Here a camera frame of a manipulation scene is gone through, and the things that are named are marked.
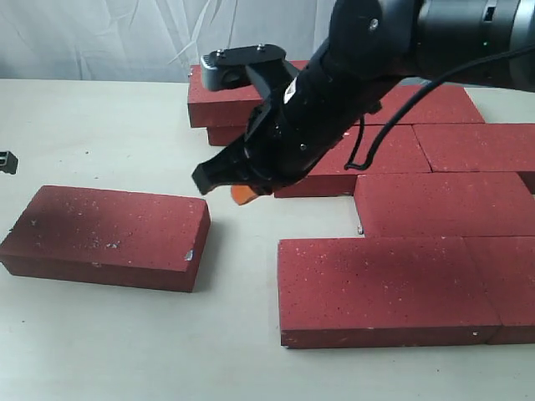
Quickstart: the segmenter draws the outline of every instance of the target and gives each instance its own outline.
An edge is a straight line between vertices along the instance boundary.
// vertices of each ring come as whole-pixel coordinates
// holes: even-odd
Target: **robotic arm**
[[[534,44],[535,0],[337,0],[329,36],[302,71],[272,45],[203,58],[207,89],[252,84],[263,103],[246,132],[198,165],[193,180],[203,195],[238,185],[245,190],[238,203],[293,185],[355,121],[363,129],[364,116],[407,77],[431,85],[401,113],[445,81],[535,92]],[[365,170],[372,159],[346,168]]]

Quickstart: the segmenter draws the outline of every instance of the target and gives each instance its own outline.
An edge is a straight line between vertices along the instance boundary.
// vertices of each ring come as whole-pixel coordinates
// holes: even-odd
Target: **orange object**
[[[233,185],[231,187],[232,199],[239,205],[246,205],[258,198],[258,194],[246,185]]]

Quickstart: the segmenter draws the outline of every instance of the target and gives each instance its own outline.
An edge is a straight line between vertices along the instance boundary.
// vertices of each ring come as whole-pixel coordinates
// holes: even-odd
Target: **white backdrop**
[[[335,0],[0,0],[0,78],[186,82],[217,48],[308,59]]]

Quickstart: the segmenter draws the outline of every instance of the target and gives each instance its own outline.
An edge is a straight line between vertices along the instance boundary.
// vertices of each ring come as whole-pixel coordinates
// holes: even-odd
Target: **table surface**
[[[535,122],[535,94],[468,89],[488,122]],[[0,237],[41,185],[198,196],[217,149],[186,84],[0,80]],[[196,292],[11,277],[0,269],[0,399],[489,400],[535,397],[535,346],[291,351],[279,346],[277,243],[357,236],[348,197],[207,201]]]

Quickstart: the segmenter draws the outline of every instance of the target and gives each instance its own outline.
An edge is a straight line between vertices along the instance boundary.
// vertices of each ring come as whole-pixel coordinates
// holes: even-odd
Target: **red brick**
[[[307,61],[292,61],[299,69]],[[252,86],[210,92],[202,86],[201,66],[192,67],[187,106],[192,128],[243,126],[252,109],[261,103]]]
[[[415,125],[433,171],[535,174],[535,124]]]
[[[479,344],[500,325],[461,238],[281,241],[278,291],[290,348]]]
[[[208,127],[208,143],[212,146],[227,146],[245,132],[246,127]]]
[[[535,236],[535,201],[515,173],[362,175],[366,236]]]
[[[366,124],[386,124],[420,86],[398,85],[382,100],[383,109],[366,117]],[[484,123],[464,88],[445,85],[423,98],[400,124]]]
[[[362,163],[379,126],[366,127],[364,138],[357,154],[357,162]],[[357,170],[344,170],[344,165],[354,147],[358,127],[348,131],[342,141],[330,150],[310,172],[296,185],[275,193],[278,198],[352,195]],[[426,173],[431,172],[415,134],[410,126],[397,126],[386,137],[372,166],[365,174]]]
[[[44,186],[0,246],[14,276],[191,292],[204,200]]]
[[[503,327],[492,344],[535,343],[535,237],[467,238]]]

